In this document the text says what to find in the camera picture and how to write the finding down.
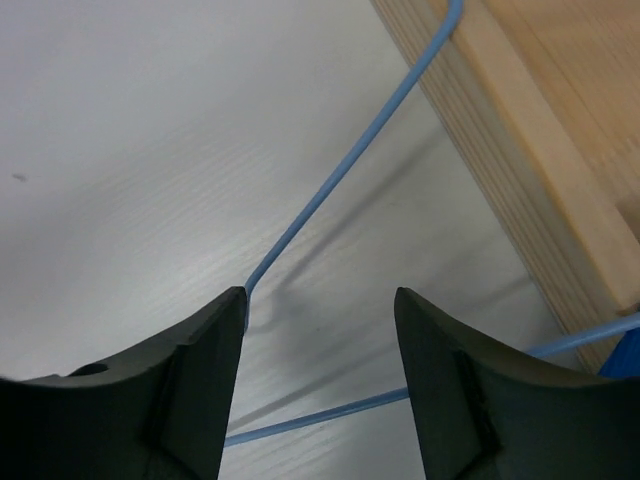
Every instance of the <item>wooden frame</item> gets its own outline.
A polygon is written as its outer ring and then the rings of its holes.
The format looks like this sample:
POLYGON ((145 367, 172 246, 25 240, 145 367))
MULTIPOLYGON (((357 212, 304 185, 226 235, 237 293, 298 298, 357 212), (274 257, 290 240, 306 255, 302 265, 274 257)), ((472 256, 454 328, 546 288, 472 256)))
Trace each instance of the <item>wooden frame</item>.
MULTIPOLYGON (((447 9, 372 1, 411 64, 447 9)), ((421 83, 567 332, 640 301, 634 20, 636 0, 467 0, 421 83)), ((587 368, 614 342, 582 348, 587 368)))

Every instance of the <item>wooden tray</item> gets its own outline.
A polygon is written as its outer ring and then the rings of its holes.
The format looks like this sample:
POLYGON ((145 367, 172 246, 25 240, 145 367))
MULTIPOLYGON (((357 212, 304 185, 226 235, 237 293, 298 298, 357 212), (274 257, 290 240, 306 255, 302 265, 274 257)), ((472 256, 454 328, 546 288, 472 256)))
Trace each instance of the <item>wooden tray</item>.
MULTIPOLYGON (((373 3, 409 63, 447 8, 373 3)), ((640 2, 467 0, 422 87, 565 330, 635 310, 640 2)))

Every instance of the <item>wooden box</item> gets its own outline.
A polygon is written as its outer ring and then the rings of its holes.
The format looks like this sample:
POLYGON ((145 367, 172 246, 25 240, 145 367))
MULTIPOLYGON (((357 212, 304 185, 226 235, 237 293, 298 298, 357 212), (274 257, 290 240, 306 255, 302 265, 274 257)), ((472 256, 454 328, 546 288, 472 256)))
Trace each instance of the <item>wooden box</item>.
MULTIPOLYGON (((373 3, 411 64, 447 9, 373 3)), ((640 2, 467 0, 422 87, 564 329, 634 311, 640 2)), ((587 368, 614 342, 582 348, 587 368)))

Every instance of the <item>blue cord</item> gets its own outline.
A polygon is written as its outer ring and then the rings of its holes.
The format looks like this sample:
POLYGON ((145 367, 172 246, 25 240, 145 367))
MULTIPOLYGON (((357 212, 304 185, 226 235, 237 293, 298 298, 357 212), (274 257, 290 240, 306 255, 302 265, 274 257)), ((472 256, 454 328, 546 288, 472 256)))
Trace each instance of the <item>blue cord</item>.
MULTIPOLYGON (((269 270, 271 265, 278 259, 280 254, 287 248, 287 245, 293 240, 302 227, 307 223, 309 218, 318 210, 320 205, 327 199, 334 188, 342 181, 344 176, 351 170, 351 167, 356 163, 358 158, 364 153, 367 147, 371 144, 373 139, 380 133, 382 127, 391 118, 393 113, 398 109, 402 101, 409 94, 411 89, 418 83, 420 77, 425 72, 427 67, 431 64, 435 56, 438 54, 442 46, 446 43, 451 33, 456 28, 460 17, 462 16, 464 0, 450 0, 449 11, 442 22, 442 25, 433 36, 431 43, 426 48, 424 53, 420 56, 416 64, 411 68, 407 76, 402 80, 398 88, 393 95, 384 104, 380 113, 371 122, 371 125, 367 127, 362 136, 358 139, 356 144, 351 148, 349 153, 342 159, 335 170, 329 175, 329 178, 322 184, 318 192, 302 209, 300 214, 291 223, 289 228, 282 234, 275 245, 269 250, 266 256, 262 259, 260 264, 251 273, 249 279, 245 283, 247 295, 251 298, 251 294, 256 285, 264 274, 269 270)), ((247 311, 247 317, 245 319, 245 329, 249 327, 249 313, 247 311)))
MULTIPOLYGON (((544 358, 586 345, 587 343, 604 340, 612 335, 625 333, 636 328, 640 328, 640 313, 635 313, 606 325, 601 325, 574 335, 566 335, 555 342, 551 342, 540 347, 534 347, 527 353, 533 357, 544 358)), ((345 417, 364 410, 370 410, 390 403, 399 402, 406 398, 409 398, 409 390, 407 387, 399 388, 397 390, 365 398, 364 400, 348 403, 340 407, 330 408, 329 410, 323 410, 303 417, 297 417, 292 420, 287 420, 286 422, 258 428, 257 430, 231 435, 226 438, 224 446, 231 447, 259 440, 261 438, 271 437, 280 433, 290 432, 291 430, 297 430, 299 428, 324 423, 329 420, 345 417)))

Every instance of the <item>white surface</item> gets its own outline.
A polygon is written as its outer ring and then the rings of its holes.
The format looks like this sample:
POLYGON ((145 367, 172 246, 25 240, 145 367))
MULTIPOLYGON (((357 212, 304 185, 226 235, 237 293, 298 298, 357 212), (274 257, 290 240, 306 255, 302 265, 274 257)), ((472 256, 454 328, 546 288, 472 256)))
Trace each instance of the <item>white surface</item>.
MULTIPOLYGON (((0 69, 0 365, 26 378, 244 282, 406 65, 367 0, 33 0, 0 6, 0 69)), ((401 285, 518 347, 559 335, 419 91, 257 289, 230 432, 403 385, 401 285)), ((424 475, 403 402, 221 478, 424 475)))

